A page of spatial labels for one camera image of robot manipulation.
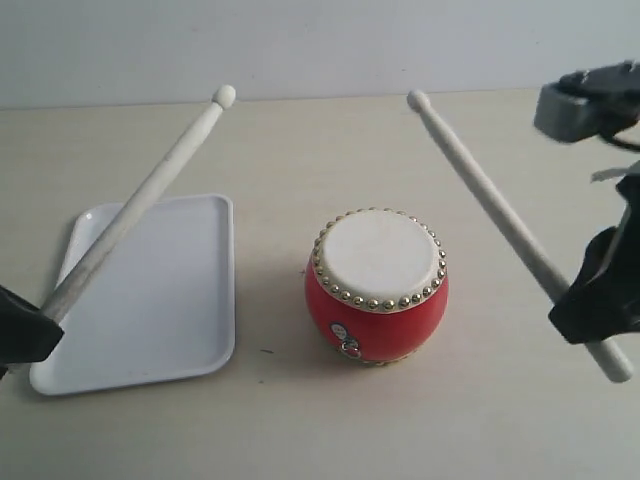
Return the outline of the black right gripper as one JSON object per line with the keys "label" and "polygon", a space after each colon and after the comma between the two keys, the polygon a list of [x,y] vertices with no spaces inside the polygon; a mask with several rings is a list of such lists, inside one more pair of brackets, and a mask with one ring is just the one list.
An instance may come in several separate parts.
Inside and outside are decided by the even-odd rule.
{"label": "black right gripper", "polygon": [[613,260],[601,266],[617,229],[610,227],[587,245],[574,282],[549,312],[549,320],[570,344],[603,341],[639,331],[639,163],[616,185],[626,201]]}

